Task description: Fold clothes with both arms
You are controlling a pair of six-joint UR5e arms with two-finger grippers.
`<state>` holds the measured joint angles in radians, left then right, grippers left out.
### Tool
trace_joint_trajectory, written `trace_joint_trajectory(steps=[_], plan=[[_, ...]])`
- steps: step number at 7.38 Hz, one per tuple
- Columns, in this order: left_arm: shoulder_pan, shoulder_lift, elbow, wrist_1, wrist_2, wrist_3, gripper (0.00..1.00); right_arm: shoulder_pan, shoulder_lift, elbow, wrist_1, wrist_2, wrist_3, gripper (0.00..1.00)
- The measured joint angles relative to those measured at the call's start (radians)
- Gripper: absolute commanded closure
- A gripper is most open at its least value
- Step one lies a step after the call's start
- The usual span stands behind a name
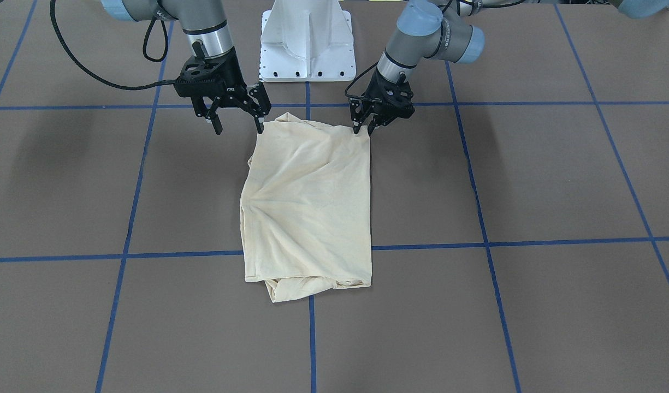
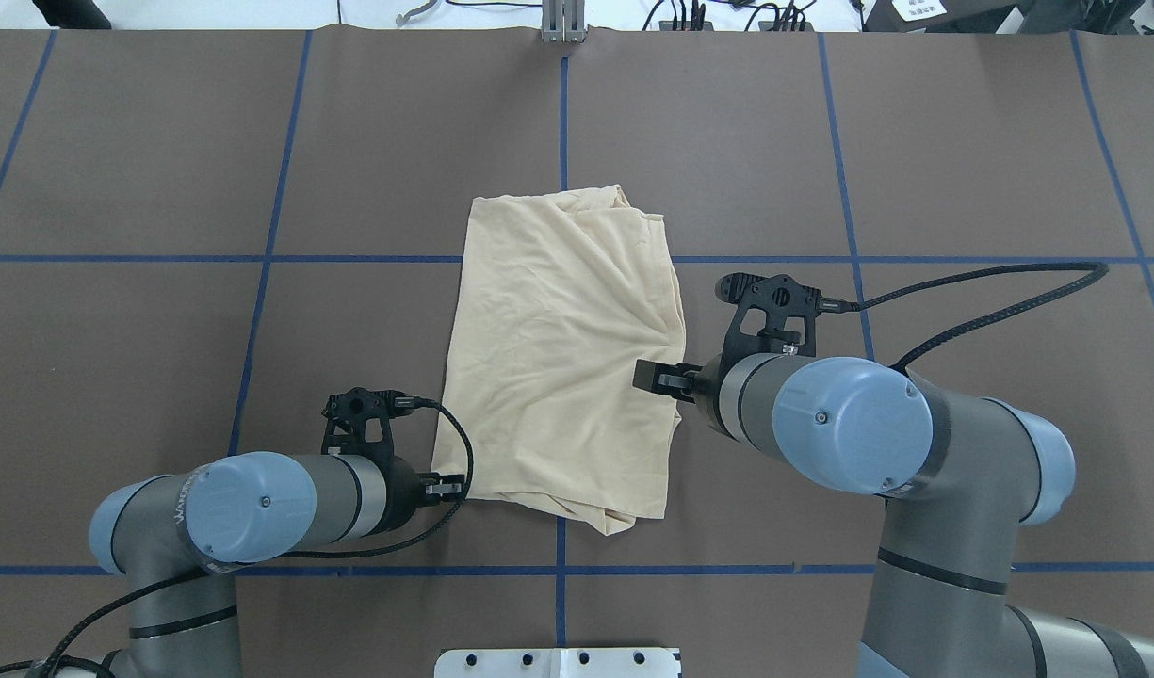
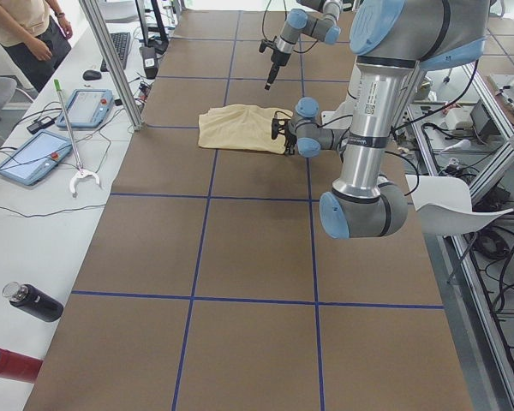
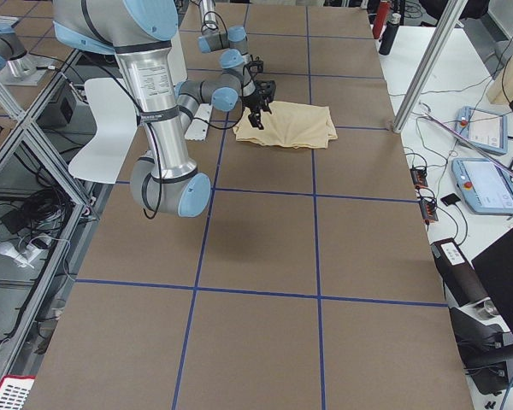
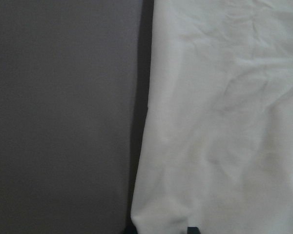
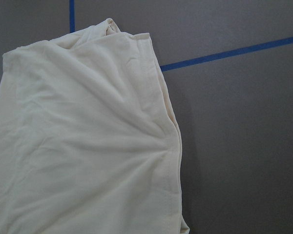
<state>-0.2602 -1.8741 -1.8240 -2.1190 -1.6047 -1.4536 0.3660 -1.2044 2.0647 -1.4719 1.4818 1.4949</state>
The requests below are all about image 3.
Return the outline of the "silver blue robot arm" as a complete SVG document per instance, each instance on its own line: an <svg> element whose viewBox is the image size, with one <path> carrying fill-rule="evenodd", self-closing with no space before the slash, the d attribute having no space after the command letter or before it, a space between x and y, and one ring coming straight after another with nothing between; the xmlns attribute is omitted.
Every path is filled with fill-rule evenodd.
<svg viewBox="0 0 514 411"><path fill-rule="evenodd" d="M259 53L264 53L266 49L272 51L272 66L266 79L266 90L271 88L280 69L287 65L302 34L328 45L336 44L340 36L341 28L338 26L338 20L344 11L343 1L297 1L297 3L320 12L321 17L314 17L304 9L292 9L287 13L278 36L268 39L263 33Z"/></svg>
<svg viewBox="0 0 514 411"><path fill-rule="evenodd" d="M320 197L324 231L336 239L380 237L407 217L403 191L380 171L403 79L413 69L451 69L478 60L484 50L487 1L366 1L350 29L360 71L351 122L318 124L319 106L302 98L289 119L272 121L288 151L306 158L338 152L341 174Z"/></svg>

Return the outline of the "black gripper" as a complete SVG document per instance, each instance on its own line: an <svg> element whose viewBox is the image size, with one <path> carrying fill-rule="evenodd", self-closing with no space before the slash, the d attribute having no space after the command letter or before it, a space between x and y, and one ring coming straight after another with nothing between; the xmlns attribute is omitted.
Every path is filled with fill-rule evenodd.
<svg viewBox="0 0 514 411"><path fill-rule="evenodd" d="M269 90L276 80L280 67L287 65L292 53L292 43L281 37L274 39L262 39L260 41L259 52L263 53L266 48L272 49L271 61L273 65L266 79L265 89Z"/></svg>
<svg viewBox="0 0 514 411"><path fill-rule="evenodd" d="M276 140L279 136L284 137L284 155L294 155L297 138L296 135L290 131L289 119L272 119L271 137Z"/></svg>

